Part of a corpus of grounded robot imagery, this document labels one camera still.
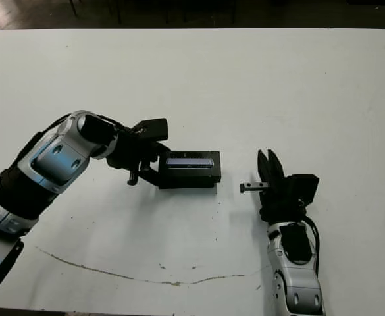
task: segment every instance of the dark background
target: dark background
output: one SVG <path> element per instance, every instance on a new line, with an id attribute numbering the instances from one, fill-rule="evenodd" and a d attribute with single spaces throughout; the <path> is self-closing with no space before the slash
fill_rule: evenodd
<path id="1" fill-rule="evenodd" d="M 119 24 L 116 0 L 0 0 L 0 29 L 385 28 L 384 0 L 348 1 L 118 0 Z"/>

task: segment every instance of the black rectangular box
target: black rectangular box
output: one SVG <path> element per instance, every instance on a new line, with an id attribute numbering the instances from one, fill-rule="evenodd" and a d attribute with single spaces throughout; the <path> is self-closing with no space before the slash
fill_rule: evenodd
<path id="1" fill-rule="evenodd" d="M 160 189 L 212 188 L 221 180 L 219 151 L 168 151 L 160 156 Z"/>

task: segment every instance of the table surface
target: table surface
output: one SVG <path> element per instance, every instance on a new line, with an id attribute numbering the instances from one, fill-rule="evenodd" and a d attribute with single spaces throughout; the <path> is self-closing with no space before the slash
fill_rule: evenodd
<path id="1" fill-rule="evenodd" d="M 385 30 L 0 31 L 0 171 L 86 109 L 168 119 L 170 148 L 219 150 L 213 189 L 158 190 L 92 161 L 24 238 L 0 307 L 274 315 L 257 150 L 316 174 L 328 315 L 385 315 Z"/>

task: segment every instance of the wire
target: wire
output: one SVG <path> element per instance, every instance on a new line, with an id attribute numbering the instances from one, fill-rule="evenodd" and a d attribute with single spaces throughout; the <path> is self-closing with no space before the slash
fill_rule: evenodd
<path id="1" fill-rule="evenodd" d="M 9 168 L 14 167 L 21 160 L 21 158 L 23 158 L 23 156 L 25 156 L 34 147 L 34 145 L 36 145 L 39 142 L 39 140 L 41 140 L 41 138 L 48 131 L 50 131 L 52 128 L 55 128 L 56 126 L 60 125 L 60 123 L 62 123 L 69 115 L 70 114 L 66 114 L 66 115 L 61 116 L 55 122 L 50 124 L 45 130 L 43 130 L 41 132 L 37 132 L 36 134 L 34 134 L 34 136 L 28 141 L 28 143 L 20 150 L 20 152 L 18 153 L 18 155 L 14 159 L 13 163 L 11 163 Z"/>
<path id="2" fill-rule="evenodd" d="M 311 227 L 313 236 L 315 237 L 315 251 L 317 253 L 317 258 L 315 260 L 315 272 L 318 276 L 318 269 L 319 269 L 319 250 L 320 250 L 320 242 L 319 242 L 319 233 L 317 226 L 315 225 L 314 221 L 310 219 L 308 216 L 304 215 L 302 217 L 302 221 L 307 223 L 309 227 Z"/>

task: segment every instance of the crack on table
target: crack on table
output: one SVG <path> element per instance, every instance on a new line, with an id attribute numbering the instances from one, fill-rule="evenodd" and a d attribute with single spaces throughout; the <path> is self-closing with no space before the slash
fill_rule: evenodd
<path id="1" fill-rule="evenodd" d="M 68 261 L 68 260 L 65 260 L 65 259 L 62 259 L 52 253 L 49 253 L 43 249 L 41 249 L 40 247 L 37 247 L 36 248 L 41 251 L 42 253 L 44 253 L 45 255 L 48 255 L 49 257 L 52 257 L 53 259 L 57 260 L 57 261 L 60 261 L 61 263 L 66 263 L 67 265 L 71 265 L 73 267 L 77 267 L 77 268 L 81 268 L 81 269 L 84 269 L 84 270 L 89 270 L 89 271 L 93 271 L 93 272 L 97 272 L 97 273 L 103 273 L 104 275 L 111 275 L 113 277 L 117 277 L 117 278 L 124 278 L 126 280 L 134 280 L 134 281 L 139 281 L 139 282 L 145 282 L 145 283 L 153 283 L 153 284 L 167 284 L 167 285 L 171 285 L 171 286 L 181 286 L 181 285 L 196 285 L 196 284 L 200 284 L 200 283 L 203 283 L 203 282 L 207 282 L 207 281 L 212 281 L 212 280 L 221 280 L 221 279 L 225 279 L 225 278 L 243 278 L 243 277 L 249 277 L 251 275 L 254 275 L 255 273 L 258 273 L 259 271 L 263 270 L 263 269 L 266 269 L 268 267 L 270 267 L 270 265 L 266 265 L 264 267 L 262 267 L 261 269 L 255 271 L 255 272 L 252 272 L 248 275 L 222 275 L 222 276 L 211 276 L 209 278 L 204 278 L 202 280 L 198 280 L 198 281 L 194 281 L 194 282 L 180 282 L 180 281 L 176 281 L 176 282 L 171 282 L 171 281 L 153 281 L 153 280 L 147 280 L 147 279 L 142 279 L 142 278 L 134 278 L 134 277 L 131 277 L 131 276 L 126 276 L 126 275 L 120 275 L 118 273 L 114 273 L 114 272 L 109 272 L 109 271 L 105 271 L 105 270 L 100 270 L 100 269 L 94 269 L 94 268 L 91 268 L 91 267 L 87 267 L 85 265 L 79 265 L 77 263 L 73 263 L 71 261 Z"/>

